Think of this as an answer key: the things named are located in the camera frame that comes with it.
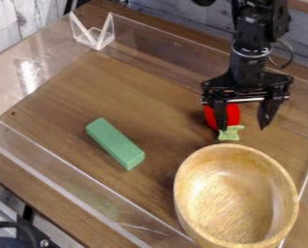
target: bowl rim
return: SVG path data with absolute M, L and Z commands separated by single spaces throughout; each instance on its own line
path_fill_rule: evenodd
M 292 207 L 292 213 L 291 213 L 291 217 L 288 222 L 285 223 L 283 229 L 280 230 L 280 232 L 273 235 L 272 237 L 269 237 L 268 239 L 264 239 L 260 242 L 256 243 L 247 243 L 247 244 L 241 244 L 241 243 L 235 243 L 235 242 L 229 242 L 225 241 L 224 239 L 220 239 L 217 237 L 215 237 L 213 235 L 205 233 L 203 231 L 201 228 L 199 228 L 197 226 L 195 226 L 189 220 L 185 218 L 185 211 L 183 209 L 183 207 L 180 207 L 179 204 L 179 194 L 177 194 L 177 185 L 179 185 L 179 181 L 181 180 L 181 173 L 185 170 L 185 167 L 188 165 L 188 162 L 195 159 L 196 156 L 199 156 L 199 154 L 208 152 L 213 149 L 217 148 L 237 148 L 237 149 L 243 149 L 247 150 L 249 152 L 253 152 L 255 154 L 257 154 L 259 156 L 261 156 L 268 162 L 269 164 L 276 167 L 280 171 L 280 173 L 283 174 L 285 180 L 287 180 L 287 184 L 289 185 L 289 189 L 292 192 L 292 202 L 293 202 L 293 207 Z M 297 212 L 299 212 L 299 197 L 297 197 L 297 191 L 296 191 L 296 187 L 295 187 L 295 183 L 293 180 L 287 172 L 287 170 L 284 169 L 284 167 L 281 166 L 281 164 L 269 156 L 267 155 L 264 152 L 259 151 L 257 149 L 253 149 L 245 145 L 240 145 L 240 144 L 233 144 L 233 143 L 220 143 L 220 144 L 212 144 L 208 145 L 207 147 L 201 148 L 200 150 L 197 150 L 195 153 L 192 153 L 192 155 L 185 159 L 185 161 L 183 162 L 176 176 L 175 176 L 175 182 L 173 182 L 173 201 L 175 201 L 175 208 L 176 211 L 179 212 L 177 216 L 180 216 L 183 218 L 183 220 L 185 221 L 185 223 L 188 224 L 188 226 L 192 228 L 192 230 L 197 233 L 197 235 L 204 239 L 208 240 L 209 242 L 212 242 L 216 245 L 220 245 L 223 247 L 227 248 L 265 248 L 269 247 L 271 245 L 277 244 L 279 241 L 284 240 L 284 238 L 287 237 L 287 234 L 289 233 L 296 218 L 297 218 Z

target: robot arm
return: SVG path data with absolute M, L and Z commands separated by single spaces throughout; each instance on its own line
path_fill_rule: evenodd
M 193 0 L 209 6 L 215 0 Z M 232 0 L 235 39 L 228 72 L 201 84 L 201 103 L 213 108 L 217 128 L 227 130 L 227 105 L 260 102 L 257 121 L 264 129 L 289 98 L 291 76 L 265 71 L 272 43 L 288 32 L 287 0 Z

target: small green object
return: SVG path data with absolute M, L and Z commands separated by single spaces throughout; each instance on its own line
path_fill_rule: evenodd
M 219 139 L 221 141 L 223 140 L 240 140 L 239 130 L 243 130 L 243 129 L 244 129 L 243 125 L 229 126 L 227 131 L 220 130 Z
M 105 118 L 99 118 L 87 125 L 87 134 L 128 171 L 144 161 L 145 152 L 116 130 Z

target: wooden bowl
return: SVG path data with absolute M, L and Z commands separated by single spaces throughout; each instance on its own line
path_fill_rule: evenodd
M 207 146 L 183 163 L 173 187 L 181 226 L 201 247 L 269 248 L 287 237 L 297 193 L 285 169 L 263 152 Z

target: red object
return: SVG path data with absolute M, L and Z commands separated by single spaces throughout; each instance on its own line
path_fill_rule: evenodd
M 204 117 L 209 127 L 213 130 L 217 130 L 216 118 L 213 114 L 213 108 L 209 106 L 203 107 Z M 241 111 L 237 104 L 227 105 L 227 114 L 228 114 L 228 126 L 236 126 L 241 124 Z

